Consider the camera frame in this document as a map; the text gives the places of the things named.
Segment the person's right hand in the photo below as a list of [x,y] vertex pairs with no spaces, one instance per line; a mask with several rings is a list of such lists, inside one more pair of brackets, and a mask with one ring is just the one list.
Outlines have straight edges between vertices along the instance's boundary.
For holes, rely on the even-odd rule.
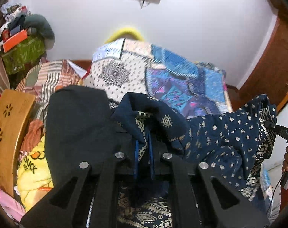
[[288,146],[286,147],[286,153],[284,154],[284,161],[282,166],[282,172],[288,171]]

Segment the orange sleeve forearm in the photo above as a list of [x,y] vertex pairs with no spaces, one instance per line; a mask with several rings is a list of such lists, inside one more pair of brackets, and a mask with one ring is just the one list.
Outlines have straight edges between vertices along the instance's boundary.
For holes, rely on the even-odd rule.
[[282,211],[288,204],[288,189],[285,190],[281,187],[281,206],[280,211]]

